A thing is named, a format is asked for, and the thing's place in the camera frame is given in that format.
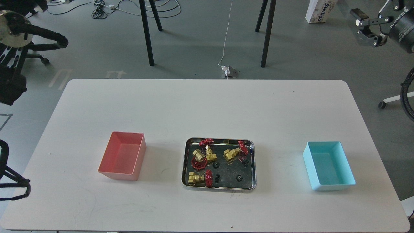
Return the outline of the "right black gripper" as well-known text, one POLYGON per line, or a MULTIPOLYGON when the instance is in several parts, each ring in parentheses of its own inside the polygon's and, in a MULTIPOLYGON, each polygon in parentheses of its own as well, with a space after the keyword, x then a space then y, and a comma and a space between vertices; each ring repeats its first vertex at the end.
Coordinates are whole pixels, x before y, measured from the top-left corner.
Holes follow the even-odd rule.
POLYGON ((384 6, 374 18, 358 8, 351 9, 350 14, 356 18, 356 35, 368 45, 382 46, 389 37, 393 38, 393 6, 384 6))

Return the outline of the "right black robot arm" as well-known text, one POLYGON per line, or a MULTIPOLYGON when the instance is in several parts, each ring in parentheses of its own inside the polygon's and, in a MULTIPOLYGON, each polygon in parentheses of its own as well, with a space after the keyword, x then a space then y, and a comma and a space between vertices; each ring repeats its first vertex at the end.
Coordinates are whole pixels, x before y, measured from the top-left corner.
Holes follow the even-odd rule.
POLYGON ((350 14, 356 19, 356 35, 373 47, 382 46, 387 39, 397 42, 407 53, 413 53, 414 2, 412 0, 387 0, 376 18, 370 18, 358 8, 350 14))

